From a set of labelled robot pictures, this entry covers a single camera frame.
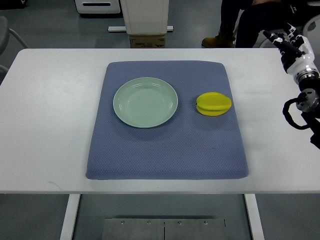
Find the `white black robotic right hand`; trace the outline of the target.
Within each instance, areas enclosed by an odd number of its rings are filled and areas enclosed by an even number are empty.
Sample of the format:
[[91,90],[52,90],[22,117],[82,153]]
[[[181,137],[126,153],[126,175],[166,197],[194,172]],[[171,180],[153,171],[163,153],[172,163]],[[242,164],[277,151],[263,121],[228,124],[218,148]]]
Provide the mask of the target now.
[[306,78],[319,78],[320,72],[314,64],[315,55],[309,40],[289,23],[285,24],[284,32],[287,38],[279,33],[263,31],[263,35],[278,48],[284,71],[293,76],[297,84]]

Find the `black silver robot right arm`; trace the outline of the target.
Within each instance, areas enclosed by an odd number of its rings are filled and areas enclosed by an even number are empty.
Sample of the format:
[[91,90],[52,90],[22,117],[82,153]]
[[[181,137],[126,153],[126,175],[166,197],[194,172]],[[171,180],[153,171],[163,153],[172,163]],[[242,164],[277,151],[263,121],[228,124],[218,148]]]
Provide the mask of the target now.
[[313,135],[310,142],[320,148],[320,76],[316,73],[307,73],[302,76],[298,87],[300,94],[296,107],[301,111],[305,125],[300,130],[311,129]]

